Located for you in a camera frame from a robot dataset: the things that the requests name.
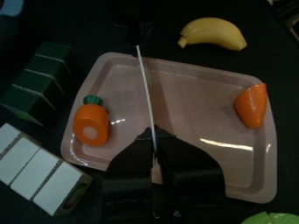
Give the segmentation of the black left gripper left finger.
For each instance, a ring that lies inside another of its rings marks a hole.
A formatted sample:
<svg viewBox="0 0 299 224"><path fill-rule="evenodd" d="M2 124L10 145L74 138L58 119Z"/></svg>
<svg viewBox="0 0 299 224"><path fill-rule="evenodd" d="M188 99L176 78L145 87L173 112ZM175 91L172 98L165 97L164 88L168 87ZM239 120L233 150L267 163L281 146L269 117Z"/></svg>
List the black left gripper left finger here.
<svg viewBox="0 0 299 224"><path fill-rule="evenodd" d="M152 224L151 130L113 157L104 176L101 224Z"/></svg>

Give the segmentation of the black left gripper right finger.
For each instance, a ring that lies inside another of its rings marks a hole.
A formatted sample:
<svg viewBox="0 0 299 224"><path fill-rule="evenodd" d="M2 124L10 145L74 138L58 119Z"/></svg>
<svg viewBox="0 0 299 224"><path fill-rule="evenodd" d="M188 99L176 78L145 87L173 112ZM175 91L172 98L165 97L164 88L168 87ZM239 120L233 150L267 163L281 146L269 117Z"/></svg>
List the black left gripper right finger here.
<svg viewBox="0 0 299 224"><path fill-rule="evenodd" d="M164 129L157 130L156 156L172 224L221 224L225 183L217 161Z"/></svg>

